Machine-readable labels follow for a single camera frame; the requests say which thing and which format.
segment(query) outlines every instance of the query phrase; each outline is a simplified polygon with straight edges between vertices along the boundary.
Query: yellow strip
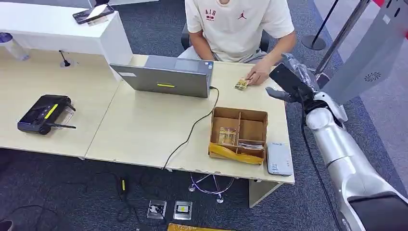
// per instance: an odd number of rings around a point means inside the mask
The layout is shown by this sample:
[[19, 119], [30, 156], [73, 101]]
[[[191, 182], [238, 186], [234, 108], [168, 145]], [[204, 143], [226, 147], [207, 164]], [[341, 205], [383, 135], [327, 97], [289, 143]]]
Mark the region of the yellow strip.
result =
[[54, 107], [48, 112], [48, 114], [44, 117], [44, 119], [48, 119], [51, 116], [52, 112], [57, 108], [58, 104], [54, 104]]
[[174, 88], [175, 86], [174, 85], [170, 85], [170, 84], [161, 84], [161, 83], [158, 83], [157, 84], [159, 87], [168, 87], [168, 88]]
[[237, 160], [240, 162], [248, 163], [248, 164], [262, 164], [264, 161], [263, 158], [253, 156], [253, 155], [246, 155], [246, 154], [236, 154], [235, 152], [231, 151], [228, 148], [225, 148], [223, 146], [217, 145], [215, 143], [211, 143], [208, 146], [208, 150], [212, 153], [216, 153], [218, 155], [221, 155], [223, 157]]

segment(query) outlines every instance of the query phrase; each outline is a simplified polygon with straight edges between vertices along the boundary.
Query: laptop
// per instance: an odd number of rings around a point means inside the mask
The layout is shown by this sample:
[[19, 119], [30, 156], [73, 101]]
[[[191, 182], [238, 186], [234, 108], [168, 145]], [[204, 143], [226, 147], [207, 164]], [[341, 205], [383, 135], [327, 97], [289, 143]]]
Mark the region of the laptop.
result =
[[109, 65], [135, 90], [208, 98], [214, 62], [149, 55], [143, 67]]

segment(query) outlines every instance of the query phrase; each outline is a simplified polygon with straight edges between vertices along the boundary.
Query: white t-shirt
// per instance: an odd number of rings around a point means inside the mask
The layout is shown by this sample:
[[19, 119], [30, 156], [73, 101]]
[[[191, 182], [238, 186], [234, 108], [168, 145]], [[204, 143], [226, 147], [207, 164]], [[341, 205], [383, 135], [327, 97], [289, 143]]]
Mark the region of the white t-shirt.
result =
[[239, 62], [254, 54], [262, 30], [274, 38], [294, 31], [286, 0], [185, 0], [187, 27], [203, 30], [211, 51], [222, 61]]

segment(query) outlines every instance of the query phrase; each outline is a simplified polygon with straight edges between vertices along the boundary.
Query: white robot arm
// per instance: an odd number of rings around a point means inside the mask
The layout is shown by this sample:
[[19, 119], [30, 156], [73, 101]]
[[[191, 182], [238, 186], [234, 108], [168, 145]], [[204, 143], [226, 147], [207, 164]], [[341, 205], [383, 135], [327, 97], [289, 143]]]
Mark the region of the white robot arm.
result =
[[313, 132], [335, 186], [340, 207], [335, 219], [339, 228], [408, 230], [408, 200], [375, 171], [345, 130], [343, 123], [347, 115], [343, 106], [324, 92], [313, 92], [283, 64], [278, 65], [270, 77], [285, 91], [267, 88], [271, 97], [302, 104], [304, 123]]

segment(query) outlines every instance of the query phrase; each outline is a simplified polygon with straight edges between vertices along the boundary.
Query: metal pole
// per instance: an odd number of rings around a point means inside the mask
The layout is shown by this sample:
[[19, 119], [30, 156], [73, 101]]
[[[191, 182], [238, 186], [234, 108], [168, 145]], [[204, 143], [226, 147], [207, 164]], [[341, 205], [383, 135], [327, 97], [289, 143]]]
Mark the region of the metal pole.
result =
[[320, 27], [318, 33], [316, 34], [315, 38], [313, 39], [312, 44], [315, 44], [316, 40], [318, 39], [318, 37], [319, 37], [321, 31], [323, 30], [324, 26], [326, 25], [327, 20], [329, 19], [331, 13], [333, 12], [333, 10], [334, 10], [334, 8], [336, 7], [336, 5], [337, 5], [338, 2], [339, 2], [339, 0], [334, 1], [333, 5], [332, 5], [332, 7], [330, 8], [329, 13], [327, 14], [326, 18], [324, 19], [324, 21], [323, 21], [323, 23], [322, 23], [322, 25], [321, 25], [321, 27]]
[[330, 59], [332, 58], [334, 52], [340, 47], [343, 43], [345, 37], [347, 37], [348, 33], [350, 33], [351, 29], [356, 24], [357, 20], [363, 14], [365, 9], [367, 8], [368, 4], [371, 0], [360, 0], [357, 4], [354, 11], [351, 13], [350, 17], [348, 18], [347, 22], [340, 30], [339, 34], [337, 35], [336, 39], [334, 40], [333, 44], [330, 46], [327, 53], [324, 55], [323, 60], [320, 62], [318, 67], [316, 68], [315, 75], [318, 75], [323, 72], [326, 68], [327, 64], [329, 63]]

